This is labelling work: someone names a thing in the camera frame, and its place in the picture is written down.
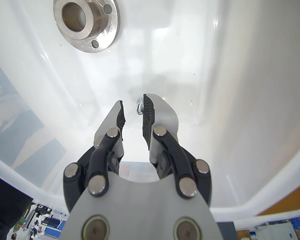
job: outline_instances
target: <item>pipe fitting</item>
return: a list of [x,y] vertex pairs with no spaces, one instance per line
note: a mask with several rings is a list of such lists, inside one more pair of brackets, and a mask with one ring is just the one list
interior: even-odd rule
[[54,0],[53,14],[63,37],[81,51],[100,52],[117,37],[115,0]]

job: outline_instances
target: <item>threaded screw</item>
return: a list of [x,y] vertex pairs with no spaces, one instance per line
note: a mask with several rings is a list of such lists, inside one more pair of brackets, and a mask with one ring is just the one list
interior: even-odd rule
[[139,98],[136,102],[136,113],[143,115],[143,98]]

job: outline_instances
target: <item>orange surface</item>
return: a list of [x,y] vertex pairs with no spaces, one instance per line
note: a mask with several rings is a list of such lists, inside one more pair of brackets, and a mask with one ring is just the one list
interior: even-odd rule
[[300,187],[259,215],[272,215],[300,209]]

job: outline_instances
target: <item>metal bolt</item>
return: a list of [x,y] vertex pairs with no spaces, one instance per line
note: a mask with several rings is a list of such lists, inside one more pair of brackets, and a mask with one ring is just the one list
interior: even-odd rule
[[173,228],[175,240],[199,240],[201,239],[201,231],[197,223],[189,218],[183,217],[175,222]]
[[154,128],[154,133],[157,136],[164,136],[167,133],[167,129],[164,126],[158,125]]
[[72,178],[74,177],[77,172],[78,172],[79,166],[77,165],[77,163],[71,163],[69,165],[67,165],[64,169],[64,175],[67,178]]
[[118,131],[118,129],[115,128],[115,127],[112,127],[112,128],[110,128],[110,129],[107,131],[107,136],[108,136],[108,137],[111,137],[111,138],[116,137],[118,134],[119,134],[119,131]]
[[93,176],[88,183],[88,191],[91,195],[98,195],[106,187],[106,179],[102,175]]
[[190,177],[183,177],[179,180],[179,188],[183,195],[194,197],[197,194],[197,185]]
[[202,174],[207,174],[209,172],[209,165],[202,159],[198,159],[195,162],[195,167]]
[[136,101],[136,113],[138,115],[143,115],[143,98],[139,98]]
[[85,240],[106,240],[109,238],[110,227],[106,218],[96,215],[85,223],[82,234]]
[[103,135],[98,136],[97,138],[94,139],[93,145],[94,147],[98,147],[103,139]]

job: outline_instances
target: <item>flange center hole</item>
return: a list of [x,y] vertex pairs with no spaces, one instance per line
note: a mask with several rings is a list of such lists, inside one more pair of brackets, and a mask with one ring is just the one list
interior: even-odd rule
[[62,19],[64,24],[74,32],[80,32],[86,25],[86,17],[82,8],[74,3],[67,3],[62,9]]

